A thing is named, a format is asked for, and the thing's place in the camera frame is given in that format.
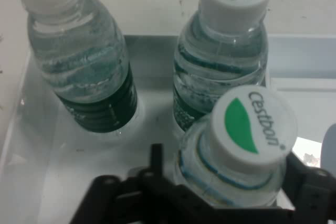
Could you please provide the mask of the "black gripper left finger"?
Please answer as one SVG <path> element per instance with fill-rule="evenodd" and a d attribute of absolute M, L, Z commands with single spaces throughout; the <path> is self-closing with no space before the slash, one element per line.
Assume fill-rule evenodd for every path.
<path fill-rule="evenodd" d="M 163 174 L 163 145 L 152 144 L 149 165 L 136 176 L 96 177 L 71 223 L 206 223 L 210 207 Z"/>

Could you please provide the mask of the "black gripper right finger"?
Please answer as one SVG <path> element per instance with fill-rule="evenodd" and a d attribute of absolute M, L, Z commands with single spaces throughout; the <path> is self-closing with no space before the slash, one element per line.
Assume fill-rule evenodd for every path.
<path fill-rule="evenodd" d="M 328 223 L 335 220 L 335 177 L 305 165 L 294 153 L 286 158 L 282 190 L 294 206 L 289 223 Z"/>

